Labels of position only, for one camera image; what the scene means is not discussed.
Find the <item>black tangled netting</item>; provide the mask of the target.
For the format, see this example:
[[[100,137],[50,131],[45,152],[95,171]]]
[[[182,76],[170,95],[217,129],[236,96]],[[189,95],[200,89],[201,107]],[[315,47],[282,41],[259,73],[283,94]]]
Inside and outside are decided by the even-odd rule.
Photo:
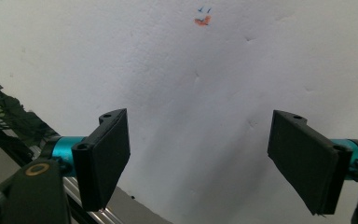
[[[53,136],[58,134],[0,86],[0,148],[14,162],[20,167],[31,162]]]

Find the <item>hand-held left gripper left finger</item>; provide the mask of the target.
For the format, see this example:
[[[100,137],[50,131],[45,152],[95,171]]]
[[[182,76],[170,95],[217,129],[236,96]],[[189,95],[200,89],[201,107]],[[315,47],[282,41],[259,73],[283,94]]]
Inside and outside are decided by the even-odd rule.
[[[107,112],[89,136],[60,136],[53,158],[69,165],[65,176],[75,176],[86,211],[104,209],[131,155],[127,109]]]

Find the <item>aluminium frame rail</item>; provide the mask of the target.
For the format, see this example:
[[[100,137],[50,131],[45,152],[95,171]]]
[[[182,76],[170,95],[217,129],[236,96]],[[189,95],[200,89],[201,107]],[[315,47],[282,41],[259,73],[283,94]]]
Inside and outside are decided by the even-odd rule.
[[[123,222],[112,213],[109,208],[99,211],[86,211],[82,208],[77,180],[74,176],[63,179],[64,191],[69,200],[69,208],[72,219],[78,224],[123,224]]]

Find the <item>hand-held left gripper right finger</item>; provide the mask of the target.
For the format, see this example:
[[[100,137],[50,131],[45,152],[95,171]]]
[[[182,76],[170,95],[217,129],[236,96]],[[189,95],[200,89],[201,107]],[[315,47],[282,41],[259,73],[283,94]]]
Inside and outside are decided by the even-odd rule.
[[[358,146],[349,139],[328,139],[305,118],[275,110],[268,156],[313,215],[332,215],[358,160]]]

